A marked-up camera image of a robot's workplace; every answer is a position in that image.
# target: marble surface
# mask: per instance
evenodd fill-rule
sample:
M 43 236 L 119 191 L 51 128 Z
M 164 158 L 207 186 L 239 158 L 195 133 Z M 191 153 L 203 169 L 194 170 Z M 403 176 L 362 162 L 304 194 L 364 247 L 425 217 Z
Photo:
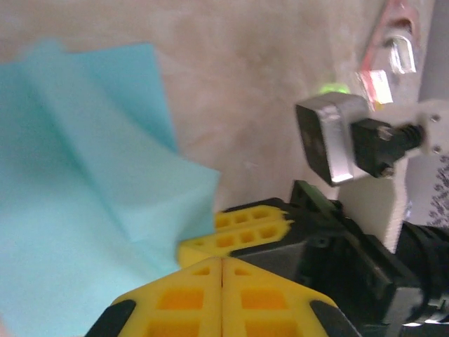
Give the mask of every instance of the marble surface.
M 354 71 L 383 0 L 0 0 L 0 60 L 151 42 L 187 158 L 222 172 L 215 208 L 286 199 L 307 168 L 294 104 Z M 433 0 L 410 0 L 426 36 Z

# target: screw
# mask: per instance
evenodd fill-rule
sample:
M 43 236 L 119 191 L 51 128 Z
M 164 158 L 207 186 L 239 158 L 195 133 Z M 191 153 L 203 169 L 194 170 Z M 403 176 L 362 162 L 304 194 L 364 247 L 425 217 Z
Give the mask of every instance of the screw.
M 306 147 L 311 146 L 311 138 L 310 138 L 310 135 L 306 131 L 302 132 L 302 139 L 304 140 L 304 145 Z
M 393 129 L 389 128 L 388 126 L 379 126 L 377 128 L 377 135 L 380 139 L 388 142 L 391 140 L 391 138 L 393 138 Z
M 351 250 L 349 247 L 346 247 L 346 249 L 344 250 L 344 255 L 345 255 L 347 258 L 350 258 L 351 255 L 352 255 L 352 250 Z
M 316 153 L 319 154 L 320 156 L 324 156 L 326 154 L 324 151 L 323 143 L 318 139 L 315 140 L 315 150 Z
M 380 172 L 380 175 L 381 175 L 383 178 L 391 178 L 391 177 L 393 177 L 393 176 L 394 176 L 394 167 L 386 166 L 386 167 L 382 170 L 382 172 Z
M 441 153 L 441 146 L 440 145 L 435 145 L 433 148 L 432 148 L 432 151 L 434 152 L 434 153 L 436 153 L 436 154 L 439 154 L 439 153 Z
M 340 200 L 330 200 L 333 203 L 337 211 L 343 211 L 343 204 Z
M 430 120 L 434 123 L 437 123 L 441 120 L 441 116 L 439 114 L 434 114 L 432 117 L 430 117 Z

